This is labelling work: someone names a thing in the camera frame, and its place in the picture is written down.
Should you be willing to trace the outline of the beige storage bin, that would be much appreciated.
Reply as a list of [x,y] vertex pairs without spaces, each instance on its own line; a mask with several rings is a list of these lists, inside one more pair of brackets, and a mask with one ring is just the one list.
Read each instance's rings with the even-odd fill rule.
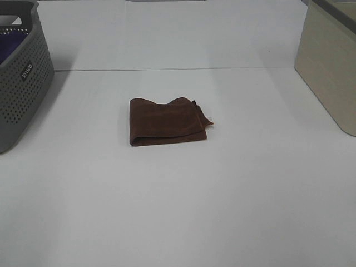
[[355,1],[309,1],[294,68],[338,127],[355,136]]

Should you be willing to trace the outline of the brown towel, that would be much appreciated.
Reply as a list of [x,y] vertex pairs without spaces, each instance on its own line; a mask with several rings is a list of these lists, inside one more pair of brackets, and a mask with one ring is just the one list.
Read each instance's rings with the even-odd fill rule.
[[214,124],[195,101],[185,97],[166,104],[134,98],[129,107],[131,146],[202,141],[207,139],[206,128]]

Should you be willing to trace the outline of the purple cloth in basket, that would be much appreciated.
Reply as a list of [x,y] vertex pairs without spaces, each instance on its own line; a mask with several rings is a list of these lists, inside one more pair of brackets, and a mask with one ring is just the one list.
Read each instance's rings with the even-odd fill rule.
[[20,58],[28,45],[29,32],[10,32],[1,35],[1,68]]

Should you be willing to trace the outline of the grey perforated laundry basket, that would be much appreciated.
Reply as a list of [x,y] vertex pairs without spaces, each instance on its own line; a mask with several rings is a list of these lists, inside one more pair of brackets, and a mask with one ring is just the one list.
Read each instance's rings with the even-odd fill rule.
[[20,24],[1,26],[1,35],[29,32],[20,58],[1,68],[1,152],[20,139],[40,107],[54,76],[37,1],[1,1],[1,15],[16,16]]

